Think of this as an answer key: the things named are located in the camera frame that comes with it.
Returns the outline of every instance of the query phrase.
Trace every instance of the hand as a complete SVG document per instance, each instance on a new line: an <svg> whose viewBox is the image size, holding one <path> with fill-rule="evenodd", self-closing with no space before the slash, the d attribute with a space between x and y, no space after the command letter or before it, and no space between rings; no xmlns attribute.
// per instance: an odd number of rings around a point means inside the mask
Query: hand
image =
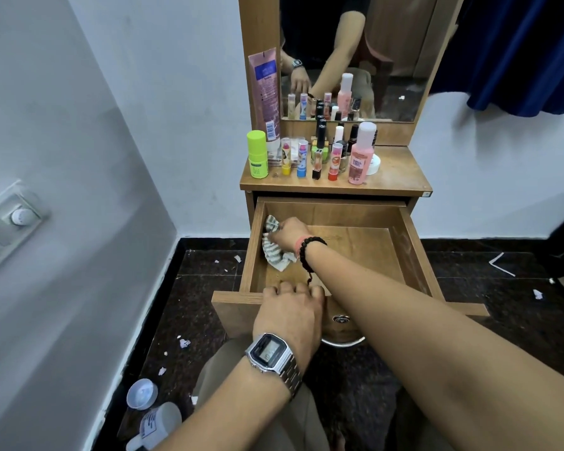
<svg viewBox="0 0 564 451"><path fill-rule="evenodd" d="M307 226L297 217L290 217L280 224L275 233L270 233L268 239L277 243L283 251L295 252L295 243L301 238L311 235Z"/></svg>
<svg viewBox="0 0 564 451"><path fill-rule="evenodd" d="M297 95L297 99L301 98L301 93L309 93L311 91L311 80L307 70L300 66L292 70L290 74L290 92Z"/></svg>
<svg viewBox="0 0 564 451"><path fill-rule="evenodd" d="M323 301L321 286L311 288L311 293L304 283L299 283L295 292L287 281L277 291L274 287L265 288L253 325L253 338L272 333L284 339L295 355L301 375L305 375L322 339Z"/></svg>

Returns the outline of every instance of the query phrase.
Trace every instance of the black t-shirt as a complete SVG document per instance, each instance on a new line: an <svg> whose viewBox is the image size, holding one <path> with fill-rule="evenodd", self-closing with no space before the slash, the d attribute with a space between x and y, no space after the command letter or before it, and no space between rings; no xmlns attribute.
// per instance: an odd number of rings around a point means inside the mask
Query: black t-shirt
<svg viewBox="0 0 564 451"><path fill-rule="evenodd" d="M282 49L301 60L308 70L321 69L334 50L338 21L343 13L368 13L370 0L280 0Z"/></svg>

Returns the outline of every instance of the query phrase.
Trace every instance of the open drawer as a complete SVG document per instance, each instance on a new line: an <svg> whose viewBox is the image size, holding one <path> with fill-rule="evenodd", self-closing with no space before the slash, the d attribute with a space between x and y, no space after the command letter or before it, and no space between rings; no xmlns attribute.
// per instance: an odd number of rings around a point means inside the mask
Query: open drawer
<svg viewBox="0 0 564 451"><path fill-rule="evenodd" d="M373 271L445 301L405 204L303 198L257 199L251 238L239 292L213 294L212 304L230 337L250 334L259 311L263 288L281 281L305 283L309 278L301 263L278 272L265 260L263 226L268 215L279 221L295 216L311 233L323 238L340 254ZM314 276L312 285L318 284ZM471 316L489 316L481 303L447 303ZM361 332L334 298L329 296L322 318L322 338L335 346L350 346Z"/></svg>

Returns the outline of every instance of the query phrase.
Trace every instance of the white wall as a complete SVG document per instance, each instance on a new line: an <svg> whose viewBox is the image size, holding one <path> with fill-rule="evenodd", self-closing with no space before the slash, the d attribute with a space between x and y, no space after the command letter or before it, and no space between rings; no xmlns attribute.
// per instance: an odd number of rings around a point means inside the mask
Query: white wall
<svg viewBox="0 0 564 451"><path fill-rule="evenodd" d="M421 237L547 237L564 221L564 115L474 112L461 93L431 96L410 144L432 185Z"/></svg>
<svg viewBox="0 0 564 451"><path fill-rule="evenodd" d="M70 2L181 236L248 236L238 0Z"/></svg>
<svg viewBox="0 0 564 451"><path fill-rule="evenodd" d="M80 449L175 230L67 0L0 0L0 192L15 179L53 213L0 266L0 451Z"/></svg>

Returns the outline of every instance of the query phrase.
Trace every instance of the reflected watch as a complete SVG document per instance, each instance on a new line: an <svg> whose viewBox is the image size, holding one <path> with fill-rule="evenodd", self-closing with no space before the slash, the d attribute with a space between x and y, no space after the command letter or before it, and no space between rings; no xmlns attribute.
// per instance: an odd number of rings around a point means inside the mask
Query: reflected watch
<svg viewBox="0 0 564 451"><path fill-rule="evenodd" d="M259 371L277 373L294 398L301 386L301 373L295 355L284 339L270 333L258 335L245 354Z"/></svg>

